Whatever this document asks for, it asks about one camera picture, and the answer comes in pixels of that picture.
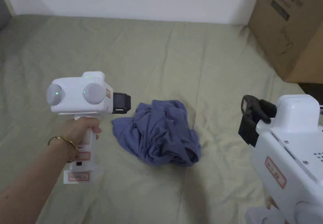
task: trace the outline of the white device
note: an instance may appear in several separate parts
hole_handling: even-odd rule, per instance
[[[113,93],[104,81],[102,72],[85,72],[82,77],[58,78],[47,90],[47,102],[52,112],[59,115],[99,118],[106,114],[124,114],[131,108],[130,96]],[[70,163],[70,170],[64,171],[65,184],[93,182],[103,174],[103,168],[95,164],[94,148],[96,134],[88,129],[78,146],[78,158]]]
[[[263,120],[256,124],[259,136],[252,164],[279,209],[250,208],[245,214],[246,221],[249,224],[323,223],[320,105],[310,95],[284,95],[276,106],[277,113],[270,124]]]

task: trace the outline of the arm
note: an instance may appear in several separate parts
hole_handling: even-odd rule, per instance
[[[95,133],[101,132],[98,119],[84,117],[68,121],[62,136],[77,146],[87,128],[92,128]],[[60,139],[52,140],[47,150],[23,176],[0,194],[1,221],[34,224],[66,162],[74,159],[75,154],[75,149],[69,143]]]

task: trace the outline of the bangle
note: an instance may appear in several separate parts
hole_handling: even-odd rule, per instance
[[[50,145],[50,142],[51,142],[51,140],[53,140],[53,139],[62,139],[62,140],[64,140],[65,142],[68,142],[69,144],[71,144],[71,145],[75,148],[75,150],[76,150],[76,157],[75,157],[75,159],[77,159],[77,158],[78,158],[78,156],[79,156],[79,151],[78,151],[77,147],[72,143],[72,141],[68,140],[68,139],[67,139],[67,138],[65,138],[64,136],[54,136],[53,138],[51,138],[51,139],[48,141],[48,145]]]

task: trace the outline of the mattress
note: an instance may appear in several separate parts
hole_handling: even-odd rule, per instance
[[[0,190],[57,134],[66,117],[50,111],[46,89],[59,77],[102,71],[116,92],[140,102],[180,100],[200,137],[196,165],[153,167],[127,153],[102,118],[93,184],[64,185],[62,175],[38,223],[245,223],[264,205],[238,135],[243,95],[275,102],[299,94],[266,60],[247,26],[23,15],[0,32]]]

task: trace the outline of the crumpled cloth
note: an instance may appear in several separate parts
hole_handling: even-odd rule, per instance
[[[119,144],[148,164],[189,167],[199,161],[201,145],[188,128],[187,110],[178,100],[140,103],[134,117],[112,120]]]

